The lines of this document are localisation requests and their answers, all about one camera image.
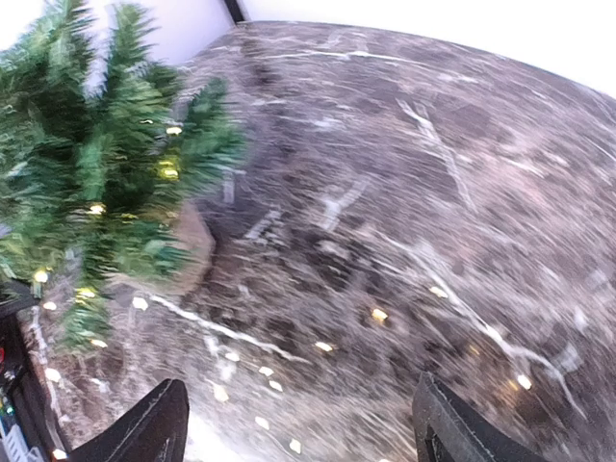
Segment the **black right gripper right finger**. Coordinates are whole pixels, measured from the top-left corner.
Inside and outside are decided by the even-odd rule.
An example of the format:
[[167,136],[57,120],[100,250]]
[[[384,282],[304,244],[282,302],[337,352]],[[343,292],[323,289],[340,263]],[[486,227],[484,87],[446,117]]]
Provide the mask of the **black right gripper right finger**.
[[421,375],[412,412],[420,461],[545,461],[501,433],[430,372]]

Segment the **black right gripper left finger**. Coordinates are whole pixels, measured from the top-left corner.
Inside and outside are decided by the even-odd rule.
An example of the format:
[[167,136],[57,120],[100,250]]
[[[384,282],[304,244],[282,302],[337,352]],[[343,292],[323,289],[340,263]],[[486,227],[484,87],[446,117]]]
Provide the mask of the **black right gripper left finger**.
[[166,379],[101,434],[69,454],[78,462],[182,462],[190,405],[186,385]]

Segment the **small green christmas tree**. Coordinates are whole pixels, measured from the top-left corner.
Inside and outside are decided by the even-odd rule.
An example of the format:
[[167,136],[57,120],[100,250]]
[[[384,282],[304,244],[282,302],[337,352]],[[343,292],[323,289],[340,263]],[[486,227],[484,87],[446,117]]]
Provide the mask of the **small green christmas tree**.
[[115,275],[161,281],[191,260],[173,230],[187,200],[239,160],[243,139],[210,80],[174,115],[178,71],[149,56],[148,11],[114,9],[101,82],[83,1],[49,1],[1,54],[1,271],[42,289],[67,272],[66,348],[89,349],[110,323]]

